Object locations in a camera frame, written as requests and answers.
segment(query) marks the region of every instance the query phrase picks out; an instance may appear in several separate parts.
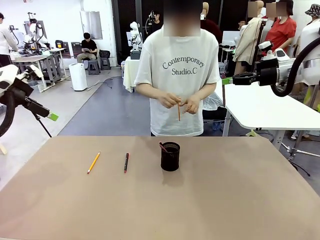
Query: brown table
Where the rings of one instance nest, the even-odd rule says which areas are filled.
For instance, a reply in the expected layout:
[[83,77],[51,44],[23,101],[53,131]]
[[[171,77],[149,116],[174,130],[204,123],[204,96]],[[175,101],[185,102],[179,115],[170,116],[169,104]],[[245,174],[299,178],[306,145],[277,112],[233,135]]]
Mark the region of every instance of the brown table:
[[[167,140],[176,172],[160,167]],[[0,192],[8,239],[319,240],[319,226],[319,196],[260,137],[59,136]]]

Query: patterned hat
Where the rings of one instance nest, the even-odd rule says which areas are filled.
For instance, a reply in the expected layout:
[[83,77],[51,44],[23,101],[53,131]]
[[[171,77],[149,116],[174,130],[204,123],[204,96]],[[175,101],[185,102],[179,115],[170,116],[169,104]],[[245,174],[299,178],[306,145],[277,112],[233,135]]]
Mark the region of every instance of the patterned hat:
[[305,12],[305,14],[311,16],[311,17],[318,17],[320,18],[320,5],[318,4],[312,4],[310,9]]

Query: mannequin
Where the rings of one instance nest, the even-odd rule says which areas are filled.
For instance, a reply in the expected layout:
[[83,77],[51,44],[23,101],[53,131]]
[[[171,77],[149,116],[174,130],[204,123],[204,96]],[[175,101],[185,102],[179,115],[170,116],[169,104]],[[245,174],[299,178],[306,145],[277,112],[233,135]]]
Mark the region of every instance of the mannequin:
[[235,50],[233,61],[236,62],[234,74],[241,74],[246,71],[246,66],[252,65],[255,59],[255,45],[257,44],[259,36],[259,27],[261,24],[260,18],[261,10],[264,7],[264,2],[261,0],[257,2],[257,17],[248,22],[246,29],[242,32],[238,46]]
[[212,20],[207,19],[207,14],[209,12],[209,4],[207,2],[203,3],[203,9],[201,13],[201,21],[200,21],[200,27],[204,30],[207,30],[209,33],[212,33],[218,43],[222,43],[222,32],[219,29],[219,26]]

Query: beige jacket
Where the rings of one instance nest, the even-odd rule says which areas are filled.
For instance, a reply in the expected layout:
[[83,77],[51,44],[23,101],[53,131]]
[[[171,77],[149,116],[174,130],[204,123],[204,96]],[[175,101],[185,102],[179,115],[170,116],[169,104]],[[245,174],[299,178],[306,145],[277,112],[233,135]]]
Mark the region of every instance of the beige jacket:
[[245,61],[252,65],[254,61],[255,46],[258,41],[259,28],[261,25],[260,17],[254,17],[249,21],[248,26],[243,31],[238,46],[233,57],[234,62]]

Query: gray stool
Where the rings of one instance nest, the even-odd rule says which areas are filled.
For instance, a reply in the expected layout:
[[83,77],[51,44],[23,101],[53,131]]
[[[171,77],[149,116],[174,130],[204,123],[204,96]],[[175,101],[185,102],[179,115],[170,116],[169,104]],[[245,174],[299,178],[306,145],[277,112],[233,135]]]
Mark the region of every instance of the gray stool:
[[100,74],[98,60],[95,59],[95,60],[88,61],[88,72],[89,72],[89,75],[99,75]]
[[108,57],[100,57],[101,70],[111,70],[110,61]]

